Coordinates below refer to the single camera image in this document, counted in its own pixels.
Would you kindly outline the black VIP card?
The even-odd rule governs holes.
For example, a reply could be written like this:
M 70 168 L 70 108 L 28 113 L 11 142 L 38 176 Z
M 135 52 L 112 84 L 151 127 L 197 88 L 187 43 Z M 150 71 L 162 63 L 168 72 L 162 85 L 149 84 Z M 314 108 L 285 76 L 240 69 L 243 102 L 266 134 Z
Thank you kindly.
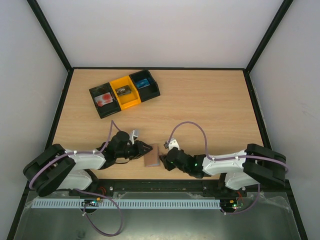
M 130 88 L 129 85 L 125 85 L 125 86 L 122 86 L 122 87 L 119 87 L 115 90 L 116 94 L 121 97 L 121 96 L 124 96 L 124 95 L 129 95 L 132 93 L 132 90 Z

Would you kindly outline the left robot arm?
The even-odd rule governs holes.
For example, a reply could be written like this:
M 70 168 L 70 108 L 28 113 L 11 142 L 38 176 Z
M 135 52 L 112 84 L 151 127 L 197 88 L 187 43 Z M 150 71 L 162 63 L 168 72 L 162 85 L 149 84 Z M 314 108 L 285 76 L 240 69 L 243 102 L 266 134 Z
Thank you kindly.
M 84 191 L 90 189 L 95 181 L 92 170 L 107 169 L 117 159 L 136 160 L 153 150 L 151 145 L 137 138 L 135 132 L 118 131 L 100 147 L 90 151 L 69 150 L 53 144 L 28 163 L 22 172 L 29 188 L 39 197 L 46 197 L 57 190 Z

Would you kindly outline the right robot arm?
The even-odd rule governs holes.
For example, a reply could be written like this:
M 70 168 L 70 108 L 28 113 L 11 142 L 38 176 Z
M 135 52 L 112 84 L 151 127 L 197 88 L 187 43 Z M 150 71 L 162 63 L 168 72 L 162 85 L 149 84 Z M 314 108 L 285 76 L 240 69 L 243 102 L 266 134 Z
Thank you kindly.
M 168 171 L 179 169 L 196 179 L 222 176 L 218 191 L 224 196 L 257 184 L 268 188 L 284 187 L 288 172 L 283 154 L 254 143 L 244 150 L 224 155 L 189 155 L 175 143 L 160 160 Z

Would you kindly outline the red card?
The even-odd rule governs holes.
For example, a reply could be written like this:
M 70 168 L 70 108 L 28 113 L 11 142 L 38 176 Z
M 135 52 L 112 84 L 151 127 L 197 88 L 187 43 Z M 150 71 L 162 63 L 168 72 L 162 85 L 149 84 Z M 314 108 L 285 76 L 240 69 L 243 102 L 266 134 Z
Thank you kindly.
M 94 97 L 94 101 L 98 107 L 103 107 L 114 101 L 114 98 L 110 92 L 103 93 L 99 96 Z

